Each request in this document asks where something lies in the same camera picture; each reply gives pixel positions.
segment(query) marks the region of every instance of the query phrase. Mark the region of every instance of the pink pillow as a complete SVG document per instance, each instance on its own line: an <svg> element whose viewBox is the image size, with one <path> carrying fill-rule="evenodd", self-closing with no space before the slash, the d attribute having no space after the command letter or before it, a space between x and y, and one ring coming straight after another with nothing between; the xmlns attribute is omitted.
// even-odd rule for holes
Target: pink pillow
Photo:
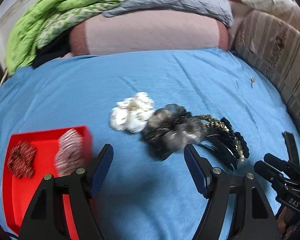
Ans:
<svg viewBox="0 0 300 240"><path fill-rule="evenodd" d="M92 17L73 28L70 46L74 56L207 47L227 50L228 33L225 25L207 16L143 10L113 18Z"/></svg>

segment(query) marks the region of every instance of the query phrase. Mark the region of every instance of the blue fabric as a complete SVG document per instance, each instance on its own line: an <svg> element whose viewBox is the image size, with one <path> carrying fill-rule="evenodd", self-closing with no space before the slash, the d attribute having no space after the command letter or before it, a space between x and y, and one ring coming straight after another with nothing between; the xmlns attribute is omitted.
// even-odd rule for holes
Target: blue fabric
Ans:
<svg viewBox="0 0 300 240"><path fill-rule="evenodd" d="M253 88L251 77L256 79ZM295 135L300 154L300 136L277 90L230 52L213 48L75 57L52 60L36 70L20 68L0 88L0 185L12 133L88 125L96 154L105 143L114 148L98 196L107 239L192 239L207 201L197 192L183 155L154 161L140 134L116 132L108 125L116 102L139 91L153 98L155 108L177 103L193 114L229 119L250 148L238 175L253 172L254 163L268 152L287 160L284 131ZM197 150L212 166L227 170L214 156ZM257 179L276 212L275 192ZM220 239L226 239L231 212L230 204ZM7 229L1 193L0 223Z"/></svg>

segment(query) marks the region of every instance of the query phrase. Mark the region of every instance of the green floral fabric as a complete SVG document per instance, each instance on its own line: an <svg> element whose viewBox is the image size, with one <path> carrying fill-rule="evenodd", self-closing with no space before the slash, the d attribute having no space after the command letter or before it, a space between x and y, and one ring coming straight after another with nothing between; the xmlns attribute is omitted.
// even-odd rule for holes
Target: green floral fabric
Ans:
<svg viewBox="0 0 300 240"><path fill-rule="evenodd" d="M42 49L63 31L124 0L38 0L13 27L6 48L7 70L30 65Z"/></svg>

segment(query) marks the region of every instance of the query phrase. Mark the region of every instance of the red tray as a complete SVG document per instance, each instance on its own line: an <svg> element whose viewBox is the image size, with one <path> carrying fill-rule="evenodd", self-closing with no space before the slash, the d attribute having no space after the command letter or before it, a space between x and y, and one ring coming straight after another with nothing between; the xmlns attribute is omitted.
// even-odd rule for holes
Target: red tray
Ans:
<svg viewBox="0 0 300 240"><path fill-rule="evenodd" d="M86 126L11 135L3 168L2 199L7 225L16 234L19 234L23 217L43 176L50 173L57 177L54 157L59 150L58 139L71 128L76 129L83 138L82 157L87 163L92 158L92 135ZM34 175L31 179L16 179L7 166L11 149L23 141L37 148L32 163ZM79 240L72 217L69 196L64 195L63 200L70 237L73 240Z"/></svg>

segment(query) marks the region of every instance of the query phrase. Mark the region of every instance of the screw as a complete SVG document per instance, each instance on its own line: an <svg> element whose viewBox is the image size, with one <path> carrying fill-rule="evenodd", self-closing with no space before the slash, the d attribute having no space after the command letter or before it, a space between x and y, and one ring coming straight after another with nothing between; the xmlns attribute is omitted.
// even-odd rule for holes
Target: screw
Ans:
<svg viewBox="0 0 300 240"><path fill-rule="evenodd" d="M221 169L216 167L216 168L213 168L212 171L215 173L215 174L220 174L221 173Z"/></svg>
<svg viewBox="0 0 300 240"><path fill-rule="evenodd" d="M254 175L252 173L247 173L246 176L248 179L254 179Z"/></svg>
<svg viewBox="0 0 300 240"><path fill-rule="evenodd" d="M44 177L43 177L45 180L49 180L52 178L52 175L51 174L46 174Z"/></svg>
<svg viewBox="0 0 300 240"><path fill-rule="evenodd" d="M79 168L79 169L76 170L76 173L77 174L84 174L85 171L86 170L84 168Z"/></svg>

